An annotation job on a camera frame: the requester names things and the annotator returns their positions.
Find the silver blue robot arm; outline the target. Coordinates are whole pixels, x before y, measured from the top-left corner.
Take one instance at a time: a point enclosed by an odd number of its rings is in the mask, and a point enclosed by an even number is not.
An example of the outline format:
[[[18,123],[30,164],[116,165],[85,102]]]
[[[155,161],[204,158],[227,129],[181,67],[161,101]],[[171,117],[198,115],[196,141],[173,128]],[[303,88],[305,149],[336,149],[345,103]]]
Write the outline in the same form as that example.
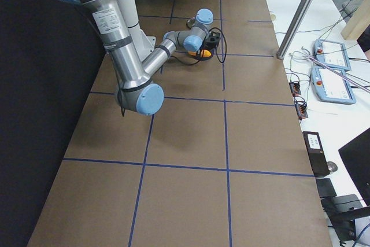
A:
[[[116,98],[122,109],[153,115],[162,106],[164,91],[152,76],[182,47],[198,51],[209,37],[213,13],[200,9],[189,30],[167,32],[156,46],[141,30],[135,0],[59,0],[86,8],[110,55],[117,77]]]

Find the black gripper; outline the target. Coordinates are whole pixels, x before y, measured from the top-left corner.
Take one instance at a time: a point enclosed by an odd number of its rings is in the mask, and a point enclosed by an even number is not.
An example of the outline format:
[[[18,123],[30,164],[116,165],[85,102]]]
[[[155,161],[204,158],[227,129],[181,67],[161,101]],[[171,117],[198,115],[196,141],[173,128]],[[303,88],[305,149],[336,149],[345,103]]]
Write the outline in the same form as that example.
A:
[[[202,45],[202,50],[209,50],[211,53],[214,53],[216,47],[211,47],[210,44],[208,44],[208,38],[206,38]]]

